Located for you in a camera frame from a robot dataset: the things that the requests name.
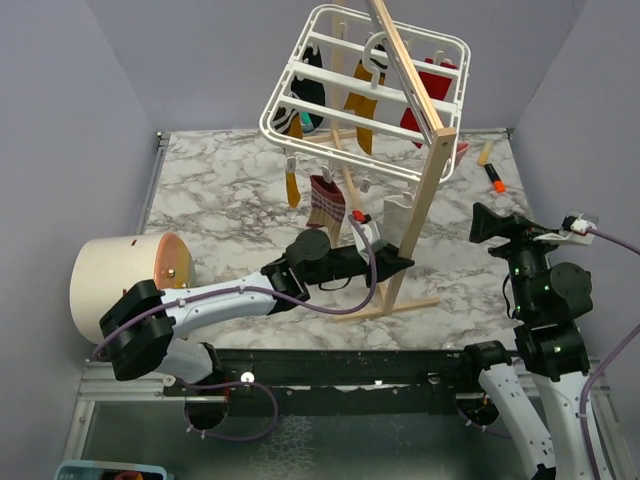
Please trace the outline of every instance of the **red cloth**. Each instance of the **red cloth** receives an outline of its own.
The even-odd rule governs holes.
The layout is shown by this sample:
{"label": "red cloth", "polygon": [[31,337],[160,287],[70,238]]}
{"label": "red cloth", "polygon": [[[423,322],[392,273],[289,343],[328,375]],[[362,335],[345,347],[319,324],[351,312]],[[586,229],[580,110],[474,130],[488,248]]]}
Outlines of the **red cloth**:
{"label": "red cloth", "polygon": [[[425,58],[425,62],[433,63],[433,59]],[[442,62],[440,66],[445,68],[453,68],[457,69],[456,65],[452,63]],[[435,73],[427,73],[427,72],[418,72],[420,75],[420,79],[422,80],[422,84],[424,88],[427,90],[429,97],[434,100],[444,100],[449,92],[449,87],[451,86],[452,78],[441,77],[436,75]],[[402,115],[402,120],[400,120],[400,126],[402,128],[406,128],[407,130],[412,130],[414,132],[419,132],[420,128],[418,127],[418,122],[416,121],[416,117],[413,116],[413,112],[410,108],[407,108],[404,111],[404,115]],[[420,148],[422,147],[421,143],[413,142],[413,144]]]}

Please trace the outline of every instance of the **wooden pole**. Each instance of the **wooden pole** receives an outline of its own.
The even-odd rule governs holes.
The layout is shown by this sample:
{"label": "wooden pole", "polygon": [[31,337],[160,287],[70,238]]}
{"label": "wooden pole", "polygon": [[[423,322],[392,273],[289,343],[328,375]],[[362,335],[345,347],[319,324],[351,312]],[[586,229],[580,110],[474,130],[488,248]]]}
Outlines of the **wooden pole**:
{"label": "wooden pole", "polygon": [[[422,171],[418,191],[413,201],[409,227],[404,233],[398,249],[398,255],[400,257],[413,257],[413,251],[418,243],[418,238],[420,238],[422,225],[424,225],[427,214],[429,213],[429,208],[438,189],[444,167],[453,152],[455,140],[456,129],[453,127],[442,128],[434,132],[433,144],[429,149],[427,162]],[[398,292],[404,280],[404,275],[405,271],[402,271],[394,275],[391,279],[382,306],[384,312],[390,312],[393,308],[398,298]]]}

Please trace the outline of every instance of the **white hanger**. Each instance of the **white hanger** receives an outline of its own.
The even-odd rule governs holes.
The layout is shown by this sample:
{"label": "white hanger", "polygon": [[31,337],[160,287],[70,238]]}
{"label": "white hanger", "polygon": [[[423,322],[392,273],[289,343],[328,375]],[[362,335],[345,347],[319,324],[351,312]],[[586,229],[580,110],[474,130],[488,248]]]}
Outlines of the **white hanger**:
{"label": "white hanger", "polygon": [[371,59],[371,50],[379,44],[383,38],[387,37],[387,32],[374,33],[369,37],[367,43],[364,45],[364,52],[362,52],[362,66],[371,73],[371,88],[376,88],[378,82],[380,82],[380,67],[378,67]]}

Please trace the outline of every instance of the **wooden stand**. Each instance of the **wooden stand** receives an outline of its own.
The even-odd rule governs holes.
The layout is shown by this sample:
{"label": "wooden stand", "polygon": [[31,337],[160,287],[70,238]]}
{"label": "wooden stand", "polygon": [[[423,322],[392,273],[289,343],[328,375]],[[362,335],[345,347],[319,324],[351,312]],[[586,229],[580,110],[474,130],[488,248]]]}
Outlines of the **wooden stand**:
{"label": "wooden stand", "polygon": [[[334,0],[337,5],[344,5],[344,0]],[[451,157],[455,148],[456,130],[451,127],[444,127],[436,112],[429,95],[427,94],[419,76],[414,68],[411,58],[405,48],[404,42],[393,24],[393,20],[384,4],[383,0],[366,0],[369,12],[374,25],[378,31],[385,31],[387,36],[384,40],[387,54],[391,65],[396,69],[403,89],[407,95],[407,101],[418,121],[420,130],[428,140],[429,154],[427,156],[420,183],[414,197],[413,208],[409,226],[404,233],[399,247],[401,257],[412,258],[413,252],[420,237],[422,226],[425,222],[429,208],[433,202],[440,178],[445,168],[447,159]],[[334,15],[332,22],[332,34],[340,37],[344,29],[341,27],[340,18]],[[332,69],[335,72],[342,71],[342,52],[338,49],[332,51]],[[333,89],[331,94],[332,108],[338,109],[340,92]],[[336,121],[332,121],[331,133],[329,135],[318,135],[313,137],[313,142],[323,143],[333,141],[336,148],[342,150],[342,140],[355,137],[354,131],[340,131]],[[351,203],[355,209],[363,210],[358,189],[353,183],[351,172],[346,165],[341,166],[342,176],[347,186]],[[389,285],[379,284],[376,292],[377,306],[367,308],[360,312],[333,317],[336,322],[361,320],[364,318],[376,318],[394,313],[408,312],[425,307],[437,305],[440,301],[438,297],[428,297],[407,303],[396,304],[398,293],[404,280],[405,272],[401,272],[389,280]]]}

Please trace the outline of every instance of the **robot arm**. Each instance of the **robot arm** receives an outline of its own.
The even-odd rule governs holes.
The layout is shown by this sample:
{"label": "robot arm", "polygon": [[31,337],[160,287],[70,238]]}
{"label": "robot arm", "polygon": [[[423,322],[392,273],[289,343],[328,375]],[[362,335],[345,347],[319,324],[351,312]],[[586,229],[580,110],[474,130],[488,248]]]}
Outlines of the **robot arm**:
{"label": "robot arm", "polygon": [[[206,346],[180,339],[190,331],[290,310],[309,300],[308,285],[364,276],[370,286],[371,266],[361,236],[375,252],[378,281],[414,264],[380,239],[368,215],[360,215],[358,221],[353,245],[334,249],[321,230],[305,230],[279,259],[231,282],[167,290],[158,290],[152,280],[136,283],[100,320],[104,338],[113,337],[106,351],[116,379],[132,380],[156,370],[198,382],[211,373],[215,362]],[[136,317],[140,321],[124,327]]]}
{"label": "robot arm", "polygon": [[[550,266],[546,256],[559,244],[591,243],[593,236],[586,234],[587,227],[595,228],[595,224],[584,215],[572,214],[565,218],[561,229],[549,230],[520,215],[501,217],[482,204],[473,207],[471,242],[481,243],[492,237],[509,240],[490,248],[489,253],[509,264],[515,318],[522,322],[514,329],[516,347],[526,369],[533,374],[550,435],[529,400],[522,398],[522,388],[506,388],[507,379],[510,383],[515,379],[509,362],[498,359],[483,365],[479,382],[504,415],[527,472],[535,472],[530,476],[534,479],[611,478],[590,404],[587,420],[592,426],[590,435],[596,437],[593,444],[599,471],[592,472],[589,466],[578,409],[589,362],[575,319],[593,308],[591,275],[573,263]],[[531,415],[536,418],[522,418]],[[523,436],[527,441],[519,441]],[[545,436],[553,446],[546,445]]]}

